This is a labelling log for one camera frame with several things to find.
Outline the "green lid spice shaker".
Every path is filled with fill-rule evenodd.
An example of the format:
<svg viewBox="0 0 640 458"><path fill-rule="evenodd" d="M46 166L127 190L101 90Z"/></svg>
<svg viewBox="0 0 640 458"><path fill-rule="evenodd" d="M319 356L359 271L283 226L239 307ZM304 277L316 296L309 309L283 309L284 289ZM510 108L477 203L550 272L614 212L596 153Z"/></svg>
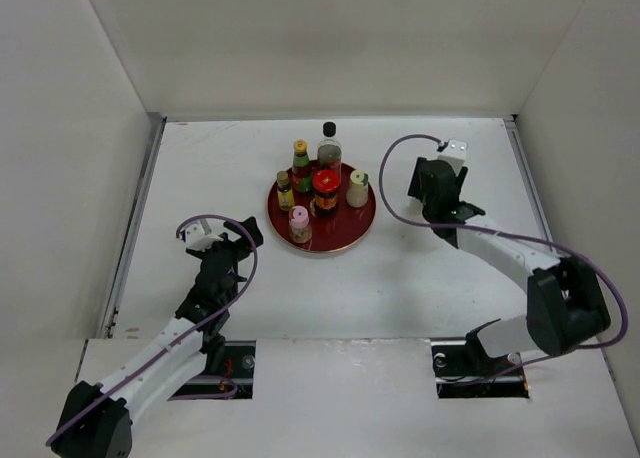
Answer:
<svg viewBox="0 0 640 458"><path fill-rule="evenodd" d="M364 207L369 198L369 176L363 170L353 170L349 176L346 200L352 208Z"/></svg>

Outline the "red lid sauce jar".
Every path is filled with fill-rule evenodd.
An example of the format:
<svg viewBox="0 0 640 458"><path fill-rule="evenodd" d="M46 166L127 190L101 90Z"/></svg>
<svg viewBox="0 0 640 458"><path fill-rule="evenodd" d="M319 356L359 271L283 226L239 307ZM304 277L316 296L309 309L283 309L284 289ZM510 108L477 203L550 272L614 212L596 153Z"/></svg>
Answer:
<svg viewBox="0 0 640 458"><path fill-rule="evenodd" d="M321 169L312 180L314 211L317 217L334 214L339 203L340 176L333 170Z"/></svg>

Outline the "tall dark vinegar bottle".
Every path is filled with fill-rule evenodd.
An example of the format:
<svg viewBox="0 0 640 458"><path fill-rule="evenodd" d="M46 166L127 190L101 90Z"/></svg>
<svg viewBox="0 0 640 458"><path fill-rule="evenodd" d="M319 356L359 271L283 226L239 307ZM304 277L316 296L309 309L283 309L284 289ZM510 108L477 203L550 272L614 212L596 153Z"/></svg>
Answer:
<svg viewBox="0 0 640 458"><path fill-rule="evenodd" d="M337 127L327 121L322 128L323 139L317 148L317 164L320 169L331 170L341 176L342 148L336 139Z"/></svg>

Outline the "pink lid spice shaker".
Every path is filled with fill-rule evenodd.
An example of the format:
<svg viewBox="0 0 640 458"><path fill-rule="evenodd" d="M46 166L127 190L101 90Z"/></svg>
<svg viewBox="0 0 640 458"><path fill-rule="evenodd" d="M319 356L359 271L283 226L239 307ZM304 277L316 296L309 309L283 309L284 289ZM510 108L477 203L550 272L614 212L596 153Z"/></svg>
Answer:
<svg viewBox="0 0 640 458"><path fill-rule="evenodd" d="M295 244L305 244L312 238L309 212L302 205L293 206L288 213L289 236Z"/></svg>

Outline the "yellow label small bottle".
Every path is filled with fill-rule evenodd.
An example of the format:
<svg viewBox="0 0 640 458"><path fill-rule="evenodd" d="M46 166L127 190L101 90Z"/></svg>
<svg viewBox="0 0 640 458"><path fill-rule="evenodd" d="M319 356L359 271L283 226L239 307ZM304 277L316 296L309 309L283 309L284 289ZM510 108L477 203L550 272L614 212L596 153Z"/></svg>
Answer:
<svg viewBox="0 0 640 458"><path fill-rule="evenodd" d="M288 212L295 206L293 188L289 175L285 170L281 170L276 175L277 199L279 208Z"/></svg>

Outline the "green label chili sauce bottle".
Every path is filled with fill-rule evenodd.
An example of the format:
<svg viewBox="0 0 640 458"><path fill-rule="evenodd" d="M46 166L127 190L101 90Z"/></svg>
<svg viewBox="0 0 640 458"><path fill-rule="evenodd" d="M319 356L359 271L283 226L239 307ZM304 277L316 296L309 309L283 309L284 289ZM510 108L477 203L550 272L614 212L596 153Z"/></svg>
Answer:
<svg viewBox="0 0 640 458"><path fill-rule="evenodd" d="M293 144L293 149L293 186L299 193L308 193L312 190L312 166L308 155L307 142L305 140L296 140Z"/></svg>

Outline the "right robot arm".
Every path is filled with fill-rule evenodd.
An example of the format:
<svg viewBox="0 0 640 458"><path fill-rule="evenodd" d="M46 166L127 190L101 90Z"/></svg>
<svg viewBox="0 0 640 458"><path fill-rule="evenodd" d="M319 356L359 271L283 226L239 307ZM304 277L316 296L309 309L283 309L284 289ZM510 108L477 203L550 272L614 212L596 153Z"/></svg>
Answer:
<svg viewBox="0 0 640 458"><path fill-rule="evenodd" d="M611 318L595 271L579 258L535 249L524 236L508 238L496 230L484 210L460 199L466 172L442 159L419 157L408 195L420 201L438 237L483 260L526 295L524 314L466 334L466 366L483 374L510 353L559 356L608 329Z"/></svg>

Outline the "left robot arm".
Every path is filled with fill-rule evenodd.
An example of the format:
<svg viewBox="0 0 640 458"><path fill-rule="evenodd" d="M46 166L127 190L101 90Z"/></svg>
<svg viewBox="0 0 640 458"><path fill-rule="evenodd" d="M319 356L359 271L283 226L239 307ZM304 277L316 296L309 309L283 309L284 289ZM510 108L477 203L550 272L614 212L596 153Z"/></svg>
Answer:
<svg viewBox="0 0 640 458"><path fill-rule="evenodd" d="M197 375L214 376L224 365L220 331L230 308L252 279L239 273L256 261L264 242L255 217L221 220L212 214L183 221L175 232L200 269L185 299L161 332L128 363L95 382L80 381L67 395L58 426L46 445L59 457L127 457L135 428Z"/></svg>

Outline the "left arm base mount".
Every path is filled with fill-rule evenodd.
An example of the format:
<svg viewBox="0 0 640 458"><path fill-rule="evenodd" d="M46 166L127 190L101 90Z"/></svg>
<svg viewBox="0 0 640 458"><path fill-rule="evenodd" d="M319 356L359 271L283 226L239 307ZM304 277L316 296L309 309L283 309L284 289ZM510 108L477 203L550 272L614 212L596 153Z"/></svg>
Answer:
<svg viewBox="0 0 640 458"><path fill-rule="evenodd" d="M256 351L255 341L226 341L220 336L204 371L179 388L171 400L252 399Z"/></svg>

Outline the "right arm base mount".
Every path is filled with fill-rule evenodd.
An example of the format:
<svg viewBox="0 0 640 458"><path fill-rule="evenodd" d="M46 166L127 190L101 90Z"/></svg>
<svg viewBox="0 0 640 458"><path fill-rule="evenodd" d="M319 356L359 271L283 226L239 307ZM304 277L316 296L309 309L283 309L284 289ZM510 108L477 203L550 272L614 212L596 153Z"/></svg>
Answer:
<svg viewBox="0 0 640 458"><path fill-rule="evenodd" d="M436 394L440 399L529 398L520 353L490 357L477 331L430 342Z"/></svg>

